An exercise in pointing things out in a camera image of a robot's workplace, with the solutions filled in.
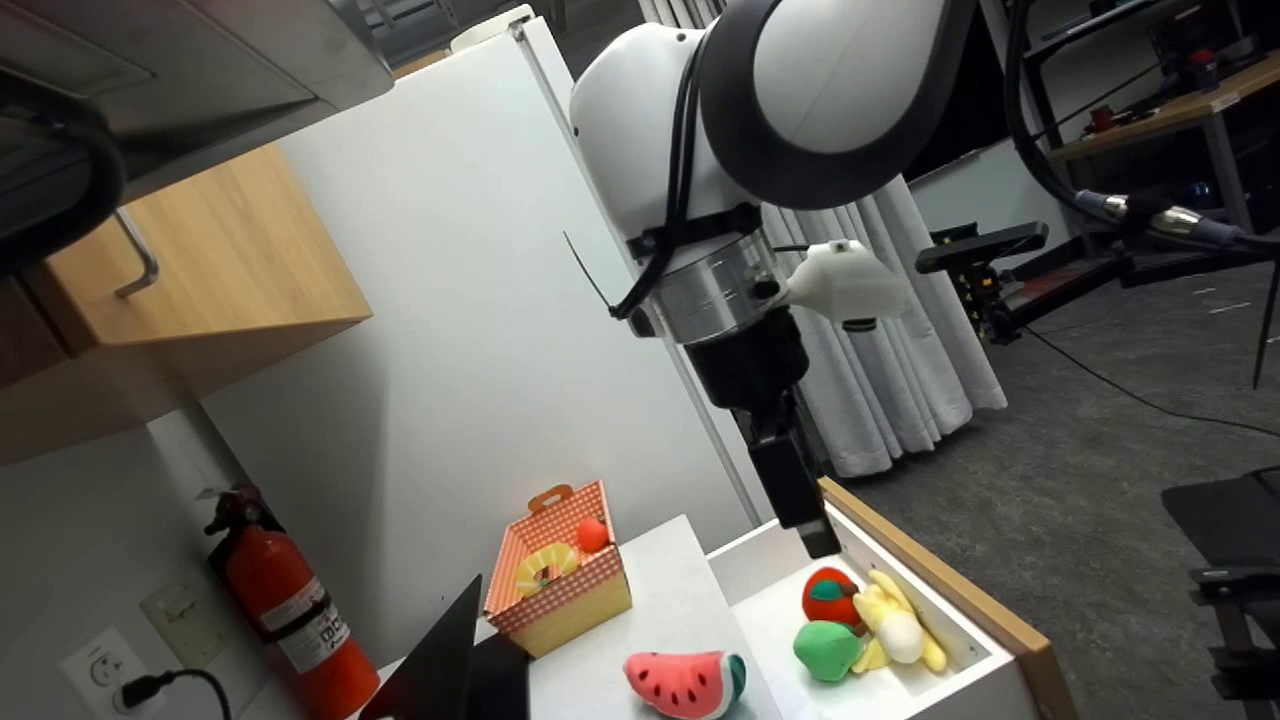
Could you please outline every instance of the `toy orange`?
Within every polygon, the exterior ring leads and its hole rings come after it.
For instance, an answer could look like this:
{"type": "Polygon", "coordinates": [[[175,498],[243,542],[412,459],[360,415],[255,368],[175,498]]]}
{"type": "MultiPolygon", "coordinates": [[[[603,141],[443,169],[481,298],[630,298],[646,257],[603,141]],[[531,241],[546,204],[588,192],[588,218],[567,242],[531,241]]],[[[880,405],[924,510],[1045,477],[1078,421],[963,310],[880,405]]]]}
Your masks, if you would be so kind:
{"type": "Polygon", "coordinates": [[[842,568],[818,568],[806,583],[806,614],[848,624],[853,633],[867,633],[867,624],[853,609],[856,583],[842,568]]]}
{"type": "Polygon", "coordinates": [[[582,520],[574,535],[585,556],[596,556],[608,547],[608,525],[602,514],[582,520]]]}

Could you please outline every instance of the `red fire extinguisher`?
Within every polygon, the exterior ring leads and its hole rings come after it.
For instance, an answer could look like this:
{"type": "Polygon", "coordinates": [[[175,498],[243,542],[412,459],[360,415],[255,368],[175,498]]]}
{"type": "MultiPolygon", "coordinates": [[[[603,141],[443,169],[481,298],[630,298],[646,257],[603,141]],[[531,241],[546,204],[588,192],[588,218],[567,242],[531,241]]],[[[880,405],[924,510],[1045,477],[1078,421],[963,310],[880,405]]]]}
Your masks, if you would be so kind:
{"type": "Polygon", "coordinates": [[[206,531],[229,531],[211,568],[255,635],[276,644],[294,668],[309,717],[343,720],[360,711],[380,683],[377,668],[273,510],[251,497],[223,490],[206,531]]]}

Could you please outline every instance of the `power cord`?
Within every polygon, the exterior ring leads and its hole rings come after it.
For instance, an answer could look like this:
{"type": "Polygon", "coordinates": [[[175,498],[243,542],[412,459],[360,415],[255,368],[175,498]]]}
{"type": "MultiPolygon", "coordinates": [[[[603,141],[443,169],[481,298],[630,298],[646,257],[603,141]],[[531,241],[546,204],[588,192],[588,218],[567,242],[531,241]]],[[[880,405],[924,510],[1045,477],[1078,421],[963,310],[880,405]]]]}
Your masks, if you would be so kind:
{"type": "Polygon", "coordinates": [[[1169,405],[1155,405],[1131,387],[1123,387],[1121,381],[1097,372],[1093,365],[1085,365],[1080,354],[1072,354],[1070,348],[1061,348],[1058,338],[1039,335],[1035,326],[1023,326],[1032,338],[1039,338],[1047,353],[1058,353],[1061,358],[1078,365],[1085,376],[1109,382],[1113,390],[1128,394],[1131,405],[1145,405],[1150,413],[1159,413],[1159,415],[1176,415],[1176,421],[1188,421],[1188,422],[1211,422],[1211,426],[1232,426],[1232,431],[1256,431],[1256,434],[1277,434],[1277,426],[1266,426],[1266,422],[1245,422],[1245,421],[1223,421],[1223,415],[1197,415],[1197,413],[1181,413],[1181,409],[1169,409],[1169,405]]]}
{"type": "Polygon", "coordinates": [[[138,679],[129,679],[129,683],[121,689],[121,702],[126,702],[126,708],[142,708],[142,702],[150,702],[161,689],[169,689],[171,679],[185,679],[185,675],[206,679],[206,683],[211,689],[218,708],[223,711],[223,720],[233,720],[229,689],[223,689],[211,670],[206,670],[206,668],[175,668],[175,670],[161,670],[161,675],[138,675],[138,679]]]}

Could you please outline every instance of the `cabinet handle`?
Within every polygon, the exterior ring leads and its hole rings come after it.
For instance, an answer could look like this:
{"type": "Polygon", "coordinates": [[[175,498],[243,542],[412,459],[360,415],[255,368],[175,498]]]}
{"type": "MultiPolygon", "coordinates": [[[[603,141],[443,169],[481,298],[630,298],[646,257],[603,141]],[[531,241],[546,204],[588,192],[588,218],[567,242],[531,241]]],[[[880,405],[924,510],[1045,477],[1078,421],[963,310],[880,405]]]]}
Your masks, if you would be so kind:
{"type": "Polygon", "coordinates": [[[150,237],[131,222],[129,209],[115,209],[115,218],[121,218],[121,227],[129,237],[129,246],[146,264],[146,270],[138,279],[115,289],[115,298],[129,298],[129,294],[138,294],[138,291],[146,291],[146,289],[154,289],[161,279],[161,257],[154,252],[150,237]]]}

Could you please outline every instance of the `wall socket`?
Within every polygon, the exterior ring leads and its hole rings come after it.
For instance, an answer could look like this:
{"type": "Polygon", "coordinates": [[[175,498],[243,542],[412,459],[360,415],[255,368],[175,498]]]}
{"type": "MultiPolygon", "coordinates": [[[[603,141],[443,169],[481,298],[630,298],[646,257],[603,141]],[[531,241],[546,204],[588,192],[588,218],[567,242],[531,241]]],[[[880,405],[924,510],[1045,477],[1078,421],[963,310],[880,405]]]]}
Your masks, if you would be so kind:
{"type": "Polygon", "coordinates": [[[208,668],[229,644],[211,609],[211,593],[190,574],[161,583],[146,601],[146,614],[190,668],[208,668]]]}
{"type": "Polygon", "coordinates": [[[106,627],[98,640],[66,654],[66,675],[100,720],[146,720],[166,702],[166,695],[154,695],[146,708],[121,708],[121,689],[138,675],[150,675],[121,627],[106,627]]]}

